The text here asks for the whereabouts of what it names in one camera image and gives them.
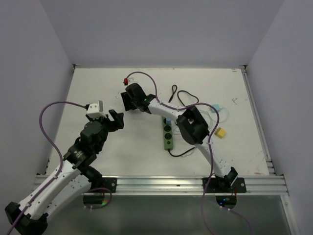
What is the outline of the green power strip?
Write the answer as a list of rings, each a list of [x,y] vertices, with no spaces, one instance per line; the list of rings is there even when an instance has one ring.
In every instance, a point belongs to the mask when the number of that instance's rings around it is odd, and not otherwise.
[[[172,123],[167,124],[165,117],[162,117],[162,128],[163,128],[163,144],[164,150],[173,150],[174,148],[174,140],[173,140],[173,128]]]

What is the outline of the teal charger plug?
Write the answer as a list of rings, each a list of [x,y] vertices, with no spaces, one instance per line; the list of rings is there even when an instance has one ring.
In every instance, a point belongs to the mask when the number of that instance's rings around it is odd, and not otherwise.
[[[213,106],[213,108],[211,108],[210,110],[213,113],[216,113],[216,112],[218,113],[221,110],[221,107],[219,104],[213,104],[212,106]]]

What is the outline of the yellow usb charger plug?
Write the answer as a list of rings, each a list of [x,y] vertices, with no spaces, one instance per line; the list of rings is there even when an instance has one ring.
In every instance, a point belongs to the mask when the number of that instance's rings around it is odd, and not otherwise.
[[[222,138],[225,137],[226,131],[225,131],[223,128],[219,127],[219,128],[216,129],[215,135],[216,135],[218,138],[222,139]]]

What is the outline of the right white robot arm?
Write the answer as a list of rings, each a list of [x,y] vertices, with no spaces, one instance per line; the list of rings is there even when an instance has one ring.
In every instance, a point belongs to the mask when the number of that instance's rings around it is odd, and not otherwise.
[[[238,173],[226,160],[213,153],[209,126],[196,106],[175,107],[170,103],[161,102],[153,94],[146,95],[137,83],[127,86],[121,97],[126,111],[138,109],[174,121],[181,137],[188,144],[195,146],[213,167],[219,189],[229,192],[235,187]]]

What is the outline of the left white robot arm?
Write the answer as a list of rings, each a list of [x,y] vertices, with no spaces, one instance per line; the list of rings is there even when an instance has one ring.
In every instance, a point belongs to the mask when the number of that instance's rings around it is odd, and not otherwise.
[[[11,224],[22,235],[41,235],[48,221],[61,207],[84,192],[103,187],[102,174],[91,166],[102,151],[110,132],[124,128],[124,114],[109,110],[109,116],[101,112],[88,113],[89,122],[67,153],[63,155],[55,172],[46,178],[28,197],[18,203],[11,202],[5,213]]]

